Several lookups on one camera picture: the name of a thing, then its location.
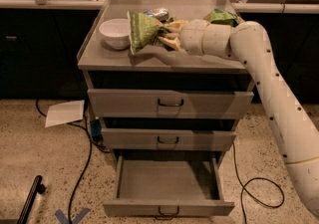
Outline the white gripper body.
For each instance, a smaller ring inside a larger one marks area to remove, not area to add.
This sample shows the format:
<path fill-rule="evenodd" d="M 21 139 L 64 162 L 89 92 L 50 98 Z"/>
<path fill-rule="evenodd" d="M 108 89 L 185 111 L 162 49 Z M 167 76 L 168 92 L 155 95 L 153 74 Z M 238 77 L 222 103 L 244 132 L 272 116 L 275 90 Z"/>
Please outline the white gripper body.
<path fill-rule="evenodd" d="M 211 24 L 195 19 L 186 23 L 180 31 L 180 44 L 190 55 L 213 55 L 231 58 L 229 38 L 232 27 Z"/>

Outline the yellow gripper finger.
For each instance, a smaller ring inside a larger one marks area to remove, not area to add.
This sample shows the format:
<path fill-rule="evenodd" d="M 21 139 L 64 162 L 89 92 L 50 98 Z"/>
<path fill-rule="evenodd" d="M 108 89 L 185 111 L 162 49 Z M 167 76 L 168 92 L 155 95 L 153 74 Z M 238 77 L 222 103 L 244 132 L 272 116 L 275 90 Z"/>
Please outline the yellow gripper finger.
<path fill-rule="evenodd" d="M 166 46 L 169 46 L 170 48 L 174 49 L 175 51 L 181 51 L 182 46 L 180 43 L 179 37 L 176 37 L 174 39 L 165 38 L 162 36 L 158 36 L 158 39 L 165 44 Z"/>
<path fill-rule="evenodd" d="M 171 33 L 180 33 L 181 29 L 186 24 L 187 24 L 187 21 L 185 21 L 185 20 L 176 20 L 176 21 L 172 21 L 170 23 L 165 23 L 164 28 Z"/>

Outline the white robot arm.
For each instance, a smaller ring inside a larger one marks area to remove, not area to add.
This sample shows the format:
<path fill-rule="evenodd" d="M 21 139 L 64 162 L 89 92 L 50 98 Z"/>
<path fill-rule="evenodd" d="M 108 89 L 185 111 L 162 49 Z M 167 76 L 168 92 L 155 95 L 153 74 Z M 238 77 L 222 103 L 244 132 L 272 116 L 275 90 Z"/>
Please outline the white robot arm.
<path fill-rule="evenodd" d="M 319 215 L 319 131 L 298 102 L 273 58 L 265 29 L 257 22 L 230 25 L 176 21 L 159 37 L 190 55 L 239 61 L 256 84 L 291 182 L 305 207 Z"/>

